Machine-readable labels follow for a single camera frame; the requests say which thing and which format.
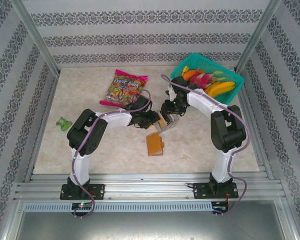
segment green toy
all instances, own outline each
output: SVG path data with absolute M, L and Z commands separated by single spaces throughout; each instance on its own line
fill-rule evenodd
M 56 125 L 61 126 L 62 131 L 66 131 L 68 128 L 70 128 L 72 122 L 65 120 L 63 117 L 60 117 L 60 119 L 56 122 Z

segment patterned wall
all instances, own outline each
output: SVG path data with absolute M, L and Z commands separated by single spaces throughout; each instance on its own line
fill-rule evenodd
M 300 232 L 300 0 L 283 0 L 242 72 L 274 176 Z
M 269 0 L 24 0 L 60 68 L 235 66 Z
M 9 0 L 0 0 L 0 225 L 23 182 L 55 78 Z

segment orange block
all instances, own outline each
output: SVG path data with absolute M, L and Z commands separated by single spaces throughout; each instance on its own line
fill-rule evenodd
M 164 154 L 165 143 L 162 142 L 162 138 L 159 133 L 153 133 L 146 136 L 146 145 L 148 148 L 148 156 L 162 156 Z

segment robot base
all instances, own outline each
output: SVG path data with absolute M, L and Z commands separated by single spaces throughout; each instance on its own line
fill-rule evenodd
M 188 183 L 193 189 L 194 199 L 237 199 L 239 198 L 237 185 L 233 179 L 218 183 L 210 173 L 209 182 Z
M 83 187 L 93 196 L 94 200 L 103 200 L 105 196 L 104 184 L 90 184 L 90 180 Z M 91 198 L 70 177 L 67 184 L 63 184 L 60 193 L 61 200 L 90 200 Z

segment cable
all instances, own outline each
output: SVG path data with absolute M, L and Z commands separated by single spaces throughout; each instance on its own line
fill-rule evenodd
M 76 158 L 77 158 L 77 156 L 78 156 L 78 153 L 79 153 L 79 152 L 81 151 L 81 149 L 84 147 L 84 145 L 86 144 L 86 142 L 87 142 L 87 140 L 88 140 L 88 138 L 89 138 L 89 136 L 90 136 L 92 130 L 93 130 L 94 127 L 96 126 L 96 124 L 97 124 L 97 122 L 99 121 L 99 119 L 101 119 L 102 117 L 104 117 L 104 116 L 106 116 L 106 115 L 110 115 L 110 114 L 118 114 L 118 113 L 123 113 L 123 114 L 124 114 L 124 113 L 134 113 L 134 112 L 138 112 L 138 111 L 141 111 L 141 110 L 147 108 L 148 105 L 149 105 L 150 102 L 151 102 L 151 94 L 150 94 L 150 92 L 149 92 L 148 90 L 146 90 L 146 89 L 140 89 L 140 90 L 138 90 L 138 91 L 133 95 L 133 97 L 132 97 L 132 102 L 134 101 L 134 98 L 136 97 L 136 95 L 137 95 L 138 93 L 143 92 L 143 91 L 147 92 L 148 95 L 149 95 L 149 99 L 148 99 L 148 102 L 146 103 L 146 105 L 144 105 L 143 107 L 140 107 L 140 108 L 138 108 L 138 109 L 135 109 L 135 110 L 116 110 L 116 111 L 110 111 L 110 112 L 101 114 L 101 115 L 98 116 L 98 117 L 96 118 L 96 120 L 93 122 L 93 124 L 92 124 L 92 126 L 90 127 L 88 133 L 86 134 L 85 138 L 83 139 L 82 143 L 80 144 L 79 148 L 75 151 L 74 156 L 73 156 L 73 159 L 72 159 L 72 164 L 71 164 L 71 170 L 72 170 L 72 173 L 73 173 L 73 178 L 74 178 L 74 180 L 76 181 L 76 184 L 77 184 L 77 185 L 78 185 L 78 186 L 79 186 L 79 187 L 80 187 L 80 188 L 81 188 L 81 189 L 82 189 L 82 190 L 83 190 L 83 191 L 91 198 L 91 202 L 92 202 L 92 205 L 93 205 L 92 208 L 91 208 L 91 210 L 90 210 L 86 215 L 84 215 L 84 216 L 77 216 L 77 215 L 76 215 L 76 211 L 77 211 L 78 208 L 76 208 L 76 209 L 74 210 L 74 212 L 73 212 L 73 215 L 74 215 L 75 218 L 78 218 L 78 217 L 79 217 L 80 219 L 83 219 L 83 218 L 88 217 L 88 216 L 94 211 L 95 206 L 96 206 L 96 202 L 95 202 L 94 197 L 90 194 L 90 192 L 88 192 L 88 191 L 80 184 L 79 180 L 77 179 L 76 172 L 75 172 L 75 162 L 76 162 Z
M 163 80 L 167 81 L 170 85 L 172 84 L 172 85 L 175 85 L 175 86 L 177 86 L 177 87 L 179 87 L 179 88 L 181 88 L 181 89 L 185 89 L 185 90 L 187 90 L 187 91 L 190 91 L 190 92 L 193 92 L 193 93 L 198 94 L 198 95 L 200 95 L 200 96 L 203 96 L 204 98 L 206 98 L 206 99 L 207 99 L 209 102 L 211 102 L 212 104 L 214 104 L 214 105 L 216 105 L 216 106 L 219 106 L 221 109 L 223 109 L 223 110 L 227 111 L 228 113 L 230 113 L 231 115 L 235 116 L 235 117 L 243 124 L 243 126 L 244 126 L 244 128 L 245 128 L 246 136 L 247 136 L 246 144 L 245 144 L 243 147 L 241 147 L 241 148 L 239 148 L 239 149 L 237 149 L 237 150 L 235 150 L 234 152 L 231 153 L 230 158 L 229 158 L 229 163 L 228 163 L 228 166 L 227 166 L 227 172 L 228 172 L 229 176 L 230 176 L 231 178 L 233 178 L 233 179 L 242 181 L 242 182 L 244 183 L 244 189 L 243 189 L 243 192 L 242 192 L 241 196 L 239 197 L 239 199 L 238 199 L 238 200 L 236 201 L 236 203 L 234 204 L 234 206 L 233 206 L 232 208 L 230 208 L 226 213 L 223 214 L 223 215 L 226 215 L 226 214 L 230 213 L 230 212 L 238 205 L 238 203 L 241 201 L 241 199 L 244 197 L 244 195 L 245 195 L 245 193 L 246 193 L 246 191 L 247 191 L 247 182 L 246 182 L 246 180 L 244 180 L 244 179 L 241 178 L 241 177 L 233 176 L 233 175 L 230 173 L 230 167 L 231 167 L 231 162 L 232 162 L 232 160 L 233 160 L 233 156 L 234 156 L 235 154 L 237 154 L 237 153 L 239 153 L 239 152 L 245 150 L 245 149 L 248 147 L 248 145 L 250 144 L 251 139 L 250 139 L 250 130 L 249 130 L 249 127 L 248 127 L 248 125 L 245 123 L 245 121 L 244 121 L 239 115 L 237 115 L 237 114 L 234 113 L 233 111 L 229 110 L 228 108 L 226 108 L 226 107 L 220 105 L 220 103 L 219 103 L 218 101 L 216 101 L 214 98 L 212 98 L 212 97 L 210 97 L 210 96 L 208 96 L 208 95 L 206 95 L 206 94 L 204 94 L 204 93 L 198 92 L 198 91 L 196 91 L 196 90 L 192 90 L 192 89 L 190 89 L 190 88 L 188 88 L 188 87 L 185 87 L 185 86 L 181 86 L 181 85 L 179 85 L 179 84 L 176 84 L 176 83 L 172 82 L 172 81 L 170 80 L 170 78 L 167 77 L 167 76 L 164 75 L 164 74 L 161 74 L 160 76 L 161 76 L 161 78 L 162 78 Z

